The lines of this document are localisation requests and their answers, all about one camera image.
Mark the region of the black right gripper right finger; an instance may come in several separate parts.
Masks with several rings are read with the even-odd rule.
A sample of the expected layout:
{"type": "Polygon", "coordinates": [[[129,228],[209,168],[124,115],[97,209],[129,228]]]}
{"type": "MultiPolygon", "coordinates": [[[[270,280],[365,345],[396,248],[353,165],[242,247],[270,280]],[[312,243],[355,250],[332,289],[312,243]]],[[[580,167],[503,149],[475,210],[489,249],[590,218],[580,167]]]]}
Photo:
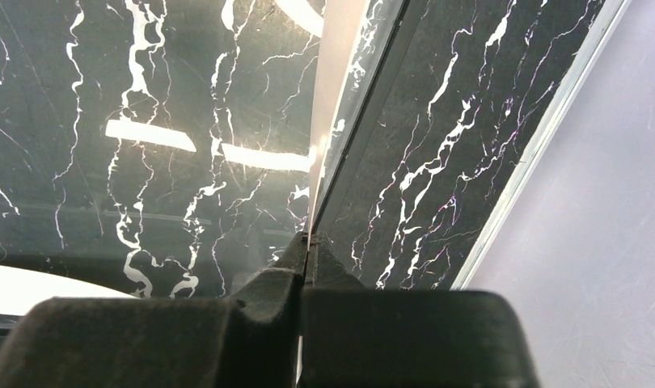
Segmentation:
{"type": "Polygon", "coordinates": [[[537,387],[521,322],[482,290],[367,289],[302,233],[301,387],[537,387]]]}

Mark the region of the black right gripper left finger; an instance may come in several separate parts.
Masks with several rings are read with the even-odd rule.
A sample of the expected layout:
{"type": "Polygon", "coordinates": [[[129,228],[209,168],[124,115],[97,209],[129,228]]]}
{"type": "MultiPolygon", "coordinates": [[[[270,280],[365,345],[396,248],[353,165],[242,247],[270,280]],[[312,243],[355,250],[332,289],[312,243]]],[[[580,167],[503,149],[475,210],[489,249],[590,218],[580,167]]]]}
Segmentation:
{"type": "Polygon", "coordinates": [[[229,297],[53,298],[0,349],[0,387],[293,387],[308,235],[229,297]]]}

